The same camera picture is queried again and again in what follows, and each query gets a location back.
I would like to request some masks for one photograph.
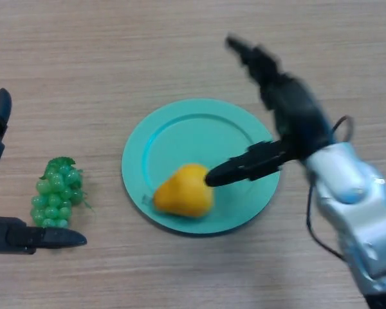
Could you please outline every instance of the grape bunch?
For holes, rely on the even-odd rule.
[[[82,190],[83,170],[73,167],[75,164],[67,157],[48,162],[44,175],[36,183],[39,195],[32,198],[30,215],[36,226],[67,228],[72,206],[84,202],[89,207]]]

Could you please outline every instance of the yellow pear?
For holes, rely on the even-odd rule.
[[[156,210],[188,217],[202,217],[213,206],[213,188],[205,183],[208,169],[187,164],[178,169],[153,196]]]

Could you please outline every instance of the cable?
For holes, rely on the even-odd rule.
[[[345,121],[347,121],[347,133],[346,133],[343,141],[349,142],[352,139],[353,133],[354,133],[354,122],[353,122],[352,117],[345,115],[342,118],[340,118],[336,122],[336,124],[333,126],[332,132],[335,133],[336,130],[340,127],[340,125]],[[316,235],[315,231],[313,230],[313,226],[311,224],[311,199],[312,199],[312,195],[313,195],[313,188],[314,188],[314,186],[313,186],[313,184],[311,184],[309,187],[308,202],[307,202],[307,207],[306,207],[306,226],[308,228],[308,232],[309,232],[310,236],[313,238],[313,240],[319,246],[321,246],[323,249],[325,249],[326,251],[328,251],[332,255],[336,256],[341,261],[345,262],[345,258],[343,257],[343,255],[341,253],[337,252],[335,249],[332,249],[331,247],[327,246],[323,241],[321,241],[319,239],[319,237]]]

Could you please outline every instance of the wooden table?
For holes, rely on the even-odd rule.
[[[131,207],[122,149],[156,108],[219,98],[273,129],[224,49],[229,31],[280,55],[333,121],[354,116],[358,154],[386,177],[386,0],[0,0],[0,88],[14,100],[0,216],[30,222],[37,177],[60,155],[86,171],[96,212],[75,213],[85,247],[0,256],[0,308],[366,308],[345,265],[306,232],[296,163],[264,214],[229,236],[173,236]]]

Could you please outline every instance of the teal plate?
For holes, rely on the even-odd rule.
[[[233,104],[206,98],[175,102],[151,113],[130,135],[122,158],[124,185],[137,209],[169,231],[211,236],[235,230],[265,208],[280,172],[215,188],[214,207],[201,219],[156,212],[151,199],[183,164],[199,163],[212,169],[263,140],[272,140],[270,132]]]

